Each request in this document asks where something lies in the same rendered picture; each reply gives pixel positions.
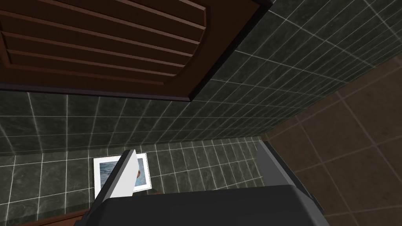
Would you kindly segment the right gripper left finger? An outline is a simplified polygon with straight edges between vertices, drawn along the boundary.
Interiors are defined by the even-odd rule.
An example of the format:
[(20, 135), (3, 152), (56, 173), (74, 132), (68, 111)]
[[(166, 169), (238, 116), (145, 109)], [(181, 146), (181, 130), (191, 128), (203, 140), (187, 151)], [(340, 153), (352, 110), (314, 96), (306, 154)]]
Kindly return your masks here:
[[(110, 163), (111, 161), (116, 161), (116, 164), (111, 169), (104, 184), (101, 185), (100, 164)], [(139, 170), (138, 159), (134, 149), (125, 150), (121, 156), (96, 159), (93, 164), (95, 202), (132, 195)]]

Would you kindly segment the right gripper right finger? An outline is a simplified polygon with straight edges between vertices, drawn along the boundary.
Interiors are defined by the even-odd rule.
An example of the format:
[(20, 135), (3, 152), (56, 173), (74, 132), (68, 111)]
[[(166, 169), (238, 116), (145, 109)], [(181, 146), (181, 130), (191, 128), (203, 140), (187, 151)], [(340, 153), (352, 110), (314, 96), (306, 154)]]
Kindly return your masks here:
[(315, 197), (307, 191), (269, 142), (258, 142), (256, 164), (265, 186), (293, 185), (315, 201)]

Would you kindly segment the white framed blue picture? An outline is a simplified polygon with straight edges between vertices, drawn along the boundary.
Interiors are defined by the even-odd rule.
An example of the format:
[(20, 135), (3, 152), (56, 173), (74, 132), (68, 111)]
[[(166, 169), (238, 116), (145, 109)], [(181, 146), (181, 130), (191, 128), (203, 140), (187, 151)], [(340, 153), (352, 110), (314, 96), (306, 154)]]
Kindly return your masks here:
[[(119, 159), (120, 155), (94, 158), (93, 173), (95, 197), (100, 192), (101, 188), (112, 173)], [(137, 176), (135, 182), (135, 186), (133, 189), (134, 193), (152, 189), (151, 176), (146, 153), (137, 153), (137, 160), (139, 164), (139, 176)]]

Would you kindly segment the brown panelled wooden door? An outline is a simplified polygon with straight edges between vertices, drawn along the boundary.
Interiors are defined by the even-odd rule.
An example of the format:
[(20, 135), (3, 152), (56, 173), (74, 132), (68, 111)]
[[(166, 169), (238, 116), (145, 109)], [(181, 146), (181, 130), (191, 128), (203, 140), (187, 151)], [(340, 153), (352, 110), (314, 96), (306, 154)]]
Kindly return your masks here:
[(0, 89), (189, 102), (271, 0), (0, 0)]

